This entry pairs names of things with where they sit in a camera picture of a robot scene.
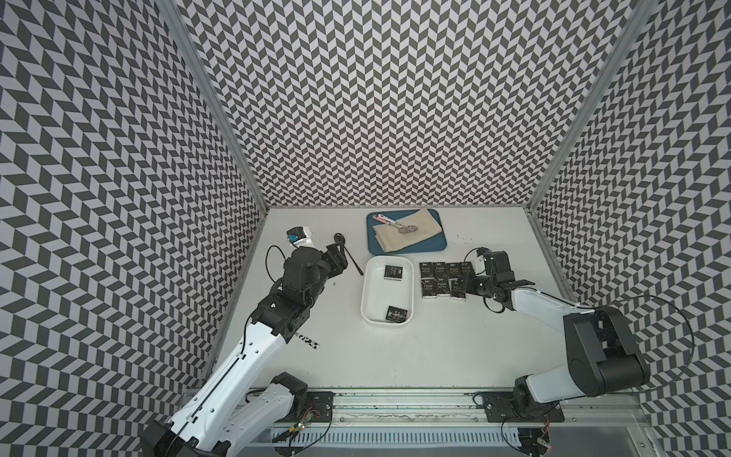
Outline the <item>black tissue pack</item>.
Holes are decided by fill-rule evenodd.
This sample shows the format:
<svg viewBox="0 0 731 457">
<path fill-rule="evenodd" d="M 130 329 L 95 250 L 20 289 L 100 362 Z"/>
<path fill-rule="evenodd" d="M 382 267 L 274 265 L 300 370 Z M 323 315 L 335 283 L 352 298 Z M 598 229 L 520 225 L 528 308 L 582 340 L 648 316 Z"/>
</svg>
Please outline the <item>black tissue pack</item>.
<svg viewBox="0 0 731 457">
<path fill-rule="evenodd" d="M 407 322 L 409 319 L 409 312 L 402 308 L 388 307 L 386 311 L 386 321 L 390 323 L 401 324 Z"/>
<path fill-rule="evenodd" d="M 450 281 L 450 298 L 452 300 L 466 300 L 466 284 L 463 279 L 452 279 Z"/>
<path fill-rule="evenodd" d="M 447 279 L 448 278 L 447 263 L 446 262 L 433 262 L 432 263 L 432 272 L 433 272 L 433 277 L 435 279 Z"/>
<path fill-rule="evenodd" d="M 471 262 L 462 262 L 460 264 L 460 271 L 463 276 L 470 276 L 475 273 Z"/>
<path fill-rule="evenodd" d="M 401 281 L 404 277 L 404 268 L 400 266 L 386 265 L 384 278 L 386 280 Z"/>
<path fill-rule="evenodd" d="M 447 263 L 447 278 L 459 279 L 463 276 L 461 263 Z"/>
<path fill-rule="evenodd" d="M 422 279 L 421 293 L 423 299 L 435 299 L 438 296 L 438 282 L 433 278 Z"/>
<path fill-rule="evenodd" d="M 422 279 L 434 279 L 434 264 L 432 262 L 419 263 L 420 276 Z"/>
<path fill-rule="evenodd" d="M 448 278 L 436 279 L 436 295 L 438 297 L 449 297 L 451 295 L 450 281 Z"/>
</svg>

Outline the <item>white plastic storage box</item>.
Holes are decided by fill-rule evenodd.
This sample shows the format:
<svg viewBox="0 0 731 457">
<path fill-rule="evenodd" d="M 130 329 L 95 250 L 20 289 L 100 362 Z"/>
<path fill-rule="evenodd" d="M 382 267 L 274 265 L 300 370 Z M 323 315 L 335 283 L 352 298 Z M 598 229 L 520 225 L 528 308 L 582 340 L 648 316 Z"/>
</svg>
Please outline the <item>white plastic storage box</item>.
<svg viewBox="0 0 731 457">
<path fill-rule="evenodd" d="M 401 281 L 386 280 L 384 278 L 386 265 L 403 267 L 403 279 Z M 361 316 L 371 325 L 396 329 L 405 327 L 414 314 L 414 280 L 415 266 L 409 259 L 386 255 L 372 257 L 365 267 Z M 407 310 L 409 312 L 407 322 L 401 324 L 387 322 L 388 307 Z"/>
</svg>

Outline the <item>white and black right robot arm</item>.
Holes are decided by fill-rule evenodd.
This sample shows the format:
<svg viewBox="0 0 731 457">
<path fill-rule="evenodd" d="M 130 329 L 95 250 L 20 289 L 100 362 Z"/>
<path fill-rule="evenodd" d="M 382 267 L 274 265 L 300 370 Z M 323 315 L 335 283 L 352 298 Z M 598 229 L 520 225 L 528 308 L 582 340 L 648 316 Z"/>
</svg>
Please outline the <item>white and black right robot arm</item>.
<svg viewBox="0 0 731 457">
<path fill-rule="evenodd" d="M 540 291 L 531 281 L 518 280 L 504 251 L 478 248 L 476 254 L 485 270 L 466 275 L 466 293 L 499 303 L 505 312 L 526 315 L 563 337 L 561 365 L 515 381 L 511 403 L 521 417 L 545 413 L 561 401 L 649 382 L 650 369 L 620 310 L 572 304 Z"/>
</svg>

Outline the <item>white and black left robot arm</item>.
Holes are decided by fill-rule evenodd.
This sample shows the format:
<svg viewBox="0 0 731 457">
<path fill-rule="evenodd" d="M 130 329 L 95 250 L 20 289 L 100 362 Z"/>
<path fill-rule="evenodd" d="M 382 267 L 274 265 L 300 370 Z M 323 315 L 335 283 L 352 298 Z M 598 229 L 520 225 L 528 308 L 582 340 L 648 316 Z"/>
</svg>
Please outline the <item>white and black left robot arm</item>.
<svg viewBox="0 0 731 457">
<path fill-rule="evenodd" d="M 318 251 L 296 248 L 284 274 L 253 310 L 226 360 L 192 399 L 166 422 L 153 420 L 140 436 L 145 456 L 234 456 L 264 430 L 302 409 L 308 386 L 281 373 L 261 396 L 245 401 L 254 381 L 281 352 L 325 289 L 348 266 L 340 243 Z"/>
</svg>

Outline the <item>black metal spoon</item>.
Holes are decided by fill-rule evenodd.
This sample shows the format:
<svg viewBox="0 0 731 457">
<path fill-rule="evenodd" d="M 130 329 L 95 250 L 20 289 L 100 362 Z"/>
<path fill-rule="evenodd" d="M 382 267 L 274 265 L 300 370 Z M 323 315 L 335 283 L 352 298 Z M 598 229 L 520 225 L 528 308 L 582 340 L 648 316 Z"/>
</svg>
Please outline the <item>black metal spoon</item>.
<svg viewBox="0 0 731 457">
<path fill-rule="evenodd" d="M 352 254 L 351 254 L 351 253 L 350 253 L 350 251 L 348 250 L 348 246 L 346 245 L 346 237 L 344 236 L 344 234 L 342 234 L 342 233 L 340 233 L 340 232 L 337 232 L 337 234 L 335 234 L 335 236 L 334 236 L 334 241 L 335 241 L 335 242 L 336 242 L 336 243 L 337 243 L 338 245 L 340 245 L 340 246 L 342 247 L 343 251 L 344 251 L 344 252 L 346 253 L 346 255 L 348 255 L 348 259 L 350 259 L 350 263 L 352 264 L 352 266 L 354 266 L 354 268 L 356 268 L 357 272 L 358 272 L 358 273 L 359 273 L 359 274 L 360 274 L 361 276 L 364 276 L 364 275 L 365 275 L 365 272 L 364 272 L 364 271 L 363 271 L 363 269 L 362 269 L 362 268 L 361 268 L 361 267 L 360 267 L 360 266 L 359 266 L 359 265 L 357 264 L 357 262 L 355 261 L 354 257 L 352 256 Z"/>
</svg>

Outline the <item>beige folded cloth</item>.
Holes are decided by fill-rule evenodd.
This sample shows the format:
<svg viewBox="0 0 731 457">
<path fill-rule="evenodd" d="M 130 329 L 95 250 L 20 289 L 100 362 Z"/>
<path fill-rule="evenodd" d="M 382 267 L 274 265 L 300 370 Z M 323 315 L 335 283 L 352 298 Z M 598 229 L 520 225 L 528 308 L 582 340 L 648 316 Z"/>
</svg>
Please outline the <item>beige folded cloth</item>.
<svg viewBox="0 0 731 457">
<path fill-rule="evenodd" d="M 375 238 L 384 252 L 401 251 L 443 232 L 428 209 L 419 209 L 401 219 L 377 213 L 373 219 L 378 222 Z"/>
</svg>

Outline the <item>teal plastic tray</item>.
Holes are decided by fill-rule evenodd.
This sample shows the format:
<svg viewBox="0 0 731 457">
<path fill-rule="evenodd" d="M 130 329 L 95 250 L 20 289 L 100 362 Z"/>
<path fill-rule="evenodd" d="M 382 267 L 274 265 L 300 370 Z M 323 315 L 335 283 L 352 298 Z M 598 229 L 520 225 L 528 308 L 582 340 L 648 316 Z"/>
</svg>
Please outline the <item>teal plastic tray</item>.
<svg viewBox="0 0 731 457">
<path fill-rule="evenodd" d="M 382 211 L 367 216 L 367 249 L 371 255 L 443 251 L 447 238 L 436 209 Z"/>
</svg>

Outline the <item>pink handled spoon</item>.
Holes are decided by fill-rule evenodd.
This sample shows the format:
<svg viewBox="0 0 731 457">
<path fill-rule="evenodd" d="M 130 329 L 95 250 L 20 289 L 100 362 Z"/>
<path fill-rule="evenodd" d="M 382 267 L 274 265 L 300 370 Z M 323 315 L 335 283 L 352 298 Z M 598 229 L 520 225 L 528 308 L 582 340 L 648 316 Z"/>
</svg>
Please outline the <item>pink handled spoon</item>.
<svg viewBox="0 0 731 457">
<path fill-rule="evenodd" d="M 398 230 L 398 232 L 400 234 L 409 233 L 409 228 L 408 227 L 406 227 L 406 226 L 404 226 L 404 225 L 396 222 L 395 220 L 387 217 L 384 214 L 379 213 L 379 214 L 375 215 L 373 217 L 373 219 L 376 220 L 376 221 L 378 221 L 378 222 L 380 222 L 380 223 L 382 223 L 382 224 L 384 224 L 384 225 L 387 225 L 389 227 L 396 228 L 396 230 Z"/>
</svg>

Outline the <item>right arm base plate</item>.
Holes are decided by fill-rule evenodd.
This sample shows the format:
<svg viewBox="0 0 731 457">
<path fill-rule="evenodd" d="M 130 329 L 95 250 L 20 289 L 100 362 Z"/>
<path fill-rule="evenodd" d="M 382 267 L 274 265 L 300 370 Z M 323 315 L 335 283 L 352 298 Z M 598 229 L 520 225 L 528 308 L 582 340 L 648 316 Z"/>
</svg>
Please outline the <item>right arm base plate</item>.
<svg viewBox="0 0 731 457">
<path fill-rule="evenodd" d="M 550 422 L 563 423 L 565 415 L 558 402 L 536 403 L 530 396 L 516 397 L 508 391 L 486 391 L 478 395 L 478 405 L 485 410 L 487 422 Z"/>
</svg>

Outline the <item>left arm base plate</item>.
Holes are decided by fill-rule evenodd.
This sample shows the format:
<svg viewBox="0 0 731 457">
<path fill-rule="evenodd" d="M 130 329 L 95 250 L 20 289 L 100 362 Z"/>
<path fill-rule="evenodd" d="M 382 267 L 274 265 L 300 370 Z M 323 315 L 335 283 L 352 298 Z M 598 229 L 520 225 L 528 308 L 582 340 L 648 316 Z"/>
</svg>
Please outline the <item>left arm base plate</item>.
<svg viewBox="0 0 731 457">
<path fill-rule="evenodd" d="M 329 390 L 309 391 L 305 396 L 296 397 L 289 414 L 276 422 L 277 425 L 293 424 L 303 419 L 309 411 L 310 422 L 329 423 L 332 419 L 334 392 Z"/>
</svg>

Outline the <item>aluminium front rail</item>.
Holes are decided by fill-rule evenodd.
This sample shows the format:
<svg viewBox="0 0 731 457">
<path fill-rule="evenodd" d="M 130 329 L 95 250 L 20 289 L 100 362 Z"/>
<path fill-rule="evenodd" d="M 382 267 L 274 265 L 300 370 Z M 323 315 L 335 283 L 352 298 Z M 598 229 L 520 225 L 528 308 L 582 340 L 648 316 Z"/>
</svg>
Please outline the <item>aluminium front rail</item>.
<svg viewBox="0 0 731 457">
<path fill-rule="evenodd" d="M 487 425 L 477 390 L 470 388 L 331 388 L 333 424 L 341 427 L 456 427 Z M 630 394 L 565 400 L 563 427 L 647 428 Z"/>
</svg>

